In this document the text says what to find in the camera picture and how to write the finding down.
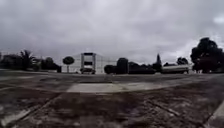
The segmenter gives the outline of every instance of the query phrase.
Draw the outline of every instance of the tree line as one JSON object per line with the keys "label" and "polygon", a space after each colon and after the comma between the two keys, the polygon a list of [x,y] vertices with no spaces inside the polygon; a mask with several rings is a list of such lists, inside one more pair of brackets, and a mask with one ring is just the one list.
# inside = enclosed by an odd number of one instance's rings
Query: tree line
{"label": "tree line", "polygon": [[[192,48],[191,61],[193,71],[202,73],[224,72],[224,52],[218,47],[215,41],[205,37],[200,39],[198,45]],[[136,62],[129,62],[127,58],[120,58],[116,65],[106,65],[104,71],[107,74],[154,74],[162,72],[162,67],[187,65],[188,60],[184,57],[177,58],[176,64],[166,62],[162,66],[160,55],[157,61],[150,64],[139,65]]]}
{"label": "tree line", "polygon": [[[202,73],[220,73],[224,72],[224,52],[218,47],[217,43],[208,37],[200,39],[198,45],[192,48],[191,62],[193,70]],[[62,62],[69,65],[75,62],[71,56],[65,57]],[[157,60],[153,64],[138,64],[129,62],[127,58],[119,58],[116,65],[106,65],[104,71],[107,74],[154,74],[162,72],[162,67],[187,65],[188,60],[184,57],[177,58],[175,64],[166,62],[162,65],[160,55],[157,55]],[[51,57],[37,58],[33,54],[24,50],[19,54],[4,55],[0,61],[0,66],[8,69],[28,70],[32,68],[35,71],[43,70],[58,70],[61,72],[61,66],[57,65]]]}
{"label": "tree line", "polygon": [[23,50],[19,54],[4,55],[0,61],[0,66],[7,69],[14,70],[59,70],[57,65],[51,57],[45,59],[37,58],[29,50]]}

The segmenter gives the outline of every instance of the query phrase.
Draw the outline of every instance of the overcast sky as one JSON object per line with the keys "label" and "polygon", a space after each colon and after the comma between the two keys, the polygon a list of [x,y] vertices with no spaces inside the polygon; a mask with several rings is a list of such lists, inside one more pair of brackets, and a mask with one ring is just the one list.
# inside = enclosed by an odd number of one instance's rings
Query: overcast sky
{"label": "overcast sky", "polygon": [[223,0],[0,0],[0,50],[57,61],[91,51],[153,63],[189,58],[201,37],[223,47]]}

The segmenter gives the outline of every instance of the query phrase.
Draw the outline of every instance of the paved plaza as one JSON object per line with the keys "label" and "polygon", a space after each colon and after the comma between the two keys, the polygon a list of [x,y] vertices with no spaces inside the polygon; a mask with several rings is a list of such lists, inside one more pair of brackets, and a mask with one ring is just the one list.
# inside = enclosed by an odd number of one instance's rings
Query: paved plaza
{"label": "paved plaza", "polygon": [[0,71],[2,128],[223,128],[224,75]]}

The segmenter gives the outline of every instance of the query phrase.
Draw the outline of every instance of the palm tree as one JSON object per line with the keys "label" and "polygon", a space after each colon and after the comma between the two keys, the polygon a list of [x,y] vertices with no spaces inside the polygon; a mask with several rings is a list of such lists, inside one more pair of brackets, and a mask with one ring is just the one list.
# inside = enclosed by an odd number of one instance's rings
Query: palm tree
{"label": "palm tree", "polygon": [[22,58],[22,68],[23,70],[27,70],[35,57],[28,50],[21,51],[20,56]]}

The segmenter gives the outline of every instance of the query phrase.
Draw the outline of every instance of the bush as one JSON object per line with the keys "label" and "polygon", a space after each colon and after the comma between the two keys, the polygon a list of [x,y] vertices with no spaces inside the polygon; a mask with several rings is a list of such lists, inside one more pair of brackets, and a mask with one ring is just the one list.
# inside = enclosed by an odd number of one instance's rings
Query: bush
{"label": "bush", "polygon": [[128,73],[128,59],[120,58],[117,61],[116,73],[117,74],[127,74]]}
{"label": "bush", "polygon": [[104,72],[106,74],[114,74],[116,73],[116,66],[113,66],[113,65],[106,65],[104,67]]}

